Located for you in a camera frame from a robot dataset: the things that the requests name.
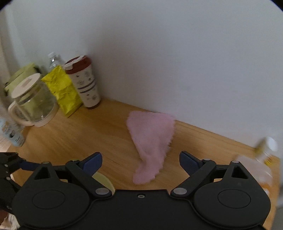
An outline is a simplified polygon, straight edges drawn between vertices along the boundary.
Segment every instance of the metal bolt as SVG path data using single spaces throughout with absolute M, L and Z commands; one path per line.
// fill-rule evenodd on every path
M 108 188 L 98 188 L 95 190 L 95 193 L 97 195 L 106 195 L 109 193 L 109 189 Z
M 175 193 L 176 195 L 185 195 L 187 192 L 187 189 L 181 187 L 173 189 L 173 193 Z

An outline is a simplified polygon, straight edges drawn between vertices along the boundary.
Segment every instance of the glass kettle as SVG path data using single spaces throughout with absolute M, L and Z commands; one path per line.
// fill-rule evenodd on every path
M 40 80 L 40 73 L 20 82 L 11 97 L 14 102 L 9 106 L 8 112 L 17 123 L 24 126 L 44 126 L 55 116 L 59 107 L 56 98 Z

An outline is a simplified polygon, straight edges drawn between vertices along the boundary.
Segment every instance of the yellow crumpled package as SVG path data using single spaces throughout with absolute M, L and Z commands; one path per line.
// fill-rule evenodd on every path
M 55 67 L 42 79 L 51 93 L 56 97 L 57 102 L 66 115 L 71 116 L 82 104 L 72 80 L 65 73 L 61 66 Z

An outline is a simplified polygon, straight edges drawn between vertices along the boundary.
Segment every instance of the pink towel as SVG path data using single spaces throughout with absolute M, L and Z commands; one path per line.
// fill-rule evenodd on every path
M 143 161 L 134 174 L 135 184 L 151 181 L 162 169 L 174 134 L 174 123 L 174 118 L 168 114 L 130 112 L 127 127 Z

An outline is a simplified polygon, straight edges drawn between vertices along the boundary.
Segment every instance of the wood grain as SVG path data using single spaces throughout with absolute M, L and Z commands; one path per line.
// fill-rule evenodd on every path
M 186 150 L 199 159 L 210 158 L 218 164 L 229 164 L 238 154 L 253 157 L 254 149 L 198 127 L 176 121 L 176 130 L 164 168 L 156 178 L 145 185 L 134 185 L 132 176 L 140 163 L 138 152 L 126 127 L 132 110 L 140 108 L 104 99 L 93 110 L 79 108 L 66 118 L 61 111 L 45 126 L 25 129 L 26 142 L 20 148 L 10 147 L 28 161 L 50 161 L 62 165 L 71 159 L 82 160 L 94 152 L 103 154 L 99 172 L 106 175 L 116 189 L 168 189 L 184 181 L 188 175 L 179 165 L 179 153 Z M 271 229 L 279 192 L 279 159 L 272 165 L 274 185 L 271 191 L 271 212 L 264 227 Z M 22 185 L 30 172 L 14 173 Z

